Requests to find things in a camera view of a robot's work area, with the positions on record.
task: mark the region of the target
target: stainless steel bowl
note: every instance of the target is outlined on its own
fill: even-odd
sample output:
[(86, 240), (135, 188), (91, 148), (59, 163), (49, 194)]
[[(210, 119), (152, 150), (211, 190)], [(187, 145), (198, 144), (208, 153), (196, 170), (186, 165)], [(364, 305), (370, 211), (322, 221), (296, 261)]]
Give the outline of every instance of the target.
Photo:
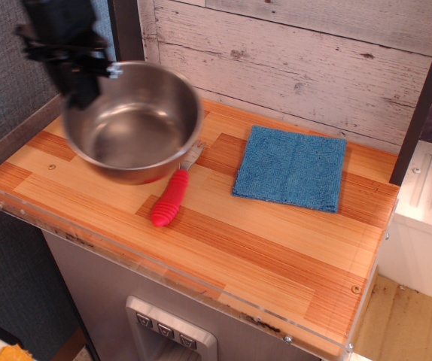
[(101, 95), (86, 109), (63, 110), (74, 151), (116, 181), (149, 183), (174, 171), (202, 127), (202, 105), (180, 74), (148, 62), (115, 63)]

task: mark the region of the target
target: blue cloth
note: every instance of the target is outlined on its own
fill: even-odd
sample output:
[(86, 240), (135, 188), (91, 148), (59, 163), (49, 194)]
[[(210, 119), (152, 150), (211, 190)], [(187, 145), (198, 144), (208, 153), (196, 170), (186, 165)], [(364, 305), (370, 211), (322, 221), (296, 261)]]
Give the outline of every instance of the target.
[(346, 140), (253, 126), (233, 195), (336, 213)]

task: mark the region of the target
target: wood plank wall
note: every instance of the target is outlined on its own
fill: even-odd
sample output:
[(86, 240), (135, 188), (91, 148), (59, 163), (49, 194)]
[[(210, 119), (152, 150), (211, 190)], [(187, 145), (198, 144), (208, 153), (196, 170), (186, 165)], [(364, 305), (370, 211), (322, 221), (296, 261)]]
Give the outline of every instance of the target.
[(207, 99), (397, 153), (432, 60), (425, 0), (139, 0), (148, 61)]

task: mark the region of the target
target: button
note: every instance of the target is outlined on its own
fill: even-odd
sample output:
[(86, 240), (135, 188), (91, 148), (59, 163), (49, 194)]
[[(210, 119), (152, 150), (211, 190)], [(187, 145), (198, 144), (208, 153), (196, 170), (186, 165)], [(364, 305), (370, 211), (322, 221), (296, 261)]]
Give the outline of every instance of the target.
[(179, 338), (181, 339), (181, 343), (183, 346), (186, 346), (187, 348), (190, 348), (192, 350), (196, 349), (196, 341), (194, 341), (192, 338), (189, 338), (182, 333), (179, 334)]
[(174, 338), (174, 331), (172, 331), (172, 329), (170, 329), (168, 326), (164, 326), (163, 324), (158, 323), (157, 328), (161, 335), (167, 338)]
[(138, 322), (141, 325), (149, 327), (150, 329), (153, 328), (153, 321), (148, 316), (145, 316), (145, 315), (140, 314), (138, 312), (136, 312), (135, 315), (137, 316)]

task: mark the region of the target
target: red spatula handle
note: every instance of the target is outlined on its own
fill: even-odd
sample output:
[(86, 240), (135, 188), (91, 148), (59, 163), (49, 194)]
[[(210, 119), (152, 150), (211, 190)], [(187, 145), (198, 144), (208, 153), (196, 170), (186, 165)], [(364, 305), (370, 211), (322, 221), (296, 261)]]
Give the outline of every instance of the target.
[(188, 183), (187, 170), (179, 169), (172, 175), (164, 194), (151, 213), (151, 221), (156, 227), (167, 226), (176, 217)]

